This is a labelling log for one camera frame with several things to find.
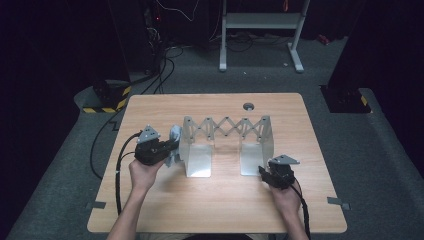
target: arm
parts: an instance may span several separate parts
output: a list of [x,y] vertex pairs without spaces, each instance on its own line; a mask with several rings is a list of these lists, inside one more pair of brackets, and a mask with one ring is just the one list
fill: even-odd
[[156,174],[163,161],[153,166],[146,166],[138,160],[130,163],[132,190],[124,209],[112,227],[107,239],[135,239],[138,216],[144,198],[156,180]]
[[[299,191],[297,181],[293,184],[296,190]],[[308,236],[305,233],[305,228],[299,217],[300,199],[292,188],[284,190],[271,187],[272,196],[274,197],[275,206],[280,213],[287,227],[287,231],[293,240],[307,240]]]

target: gray carpet floor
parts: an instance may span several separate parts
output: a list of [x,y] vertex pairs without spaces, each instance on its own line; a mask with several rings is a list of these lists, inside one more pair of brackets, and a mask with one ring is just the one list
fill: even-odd
[[[228,70],[224,73],[218,71],[219,50],[170,49],[167,56],[174,61],[175,70],[163,84],[163,92],[300,93],[338,197],[352,208],[344,211],[348,225],[345,233],[312,234],[312,238],[423,239],[424,181],[373,92],[360,89],[372,108],[369,114],[330,113],[322,97],[319,85],[328,83],[346,39],[327,46],[301,40],[298,52],[305,68],[303,74],[295,72],[285,44],[271,44],[273,41],[255,42],[243,52],[228,51]],[[248,45],[232,42],[229,47],[241,50]],[[168,62],[164,76],[170,73],[171,65]],[[140,76],[132,73],[131,78]],[[134,86],[130,94],[140,94],[150,83]],[[153,94],[156,86],[145,94]],[[78,106],[82,107],[89,92],[86,89],[75,96]],[[123,114],[114,118],[118,126]],[[90,169],[90,149],[111,116],[81,112],[8,239],[106,238],[106,234],[90,233],[86,226],[100,186]],[[100,174],[106,168],[116,135],[113,124],[108,124],[94,145],[93,163]]]

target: table top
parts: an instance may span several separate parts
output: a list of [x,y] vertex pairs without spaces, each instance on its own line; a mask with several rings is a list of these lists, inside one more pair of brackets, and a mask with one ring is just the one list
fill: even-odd
[[[243,104],[252,103],[246,111]],[[168,140],[171,127],[182,126],[185,116],[202,122],[206,117],[234,121],[247,117],[256,122],[269,115],[274,137],[274,156],[288,155],[298,161],[292,170],[308,204],[313,233],[341,233],[347,229],[337,197],[302,97],[297,93],[180,94],[132,96],[107,165],[88,229],[109,232],[117,219],[115,166],[124,142],[150,124]],[[135,149],[130,142],[126,152]],[[162,233],[281,233],[286,228],[275,209],[267,184],[260,176],[240,174],[239,136],[215,136],[212,172],[209,178],[187,178],[184,163],[165,165],[146,196],[139,216],[138,232]],[[122,206],[131,190],[128,164],[121,168]]]

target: dark background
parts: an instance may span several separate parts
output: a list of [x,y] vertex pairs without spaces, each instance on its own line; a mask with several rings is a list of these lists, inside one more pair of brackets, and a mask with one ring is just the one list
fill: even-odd
[[[142,30],[144,18],[137,11],[141,4],[136,0],[120,2],[116,6],[106,0],[0,2],[3,102],[0,238],[7,236],[77,120],[80,110],[73,96],[99,81],[129,81],[129,72],[151,68],[149,48],[138,44],[146,37]],[[180,2],[184,8],[196,1]],[[197,27],[191,31],[164,27],[173,29],[169,31],[171,38],[204,45],[215,27],[216,11],[211,9],[219,7],[217,2],[199,3],[196,16],[210,16],[209,21],[199,17],[194,23],[187,23],[172,18],[173,13],[163,13],[164,24],[166,17],[176,19],[174,24],[179,23],[181,29],[195,24]],[[236,2],[231,3],[229,10],[275,11],[282,4],[273,0],[267,4]],[[296,2],[290,1],[291,11],[300,7]],[[422,12],[419,1],[412,0],[311,1],[302,32],[305,39],[315,39],[318,34],[330,40],[350,35],[336,67],[336,71],[343,69],[348,75],[331,80],[337,83],[336,87],[369,87],[375,92],[421,174]],[[353,28],[358,16],[358,24]]]

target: person's hand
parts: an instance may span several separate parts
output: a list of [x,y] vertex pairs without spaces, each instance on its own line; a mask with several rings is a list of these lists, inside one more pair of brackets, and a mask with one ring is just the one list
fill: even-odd
[[147,166],[134,159],[129,165],[132,189],[148,191],[155,183],[157,172],[163,163],[162,160],[155,165]]
[[[299,183],[294,182],[293,187],[300,192]],[[269,186],[274,197],[275,206],[278,211],[287,217],[298,215],[300,207],[300,198],[297,193],[291,188],[279,189]]]
[[[297,181],[294,182],[293,187],[300,192],[300,186]],[[271,186],[269,186],[269,188],[271,189],[272,196],[274,197],[275,206],[283,217],[283,221],[286,224],[287,231],[291,239],[308,239],[305,228],[300,222],[300,197],[297,193],[291,187],[283,190]]]

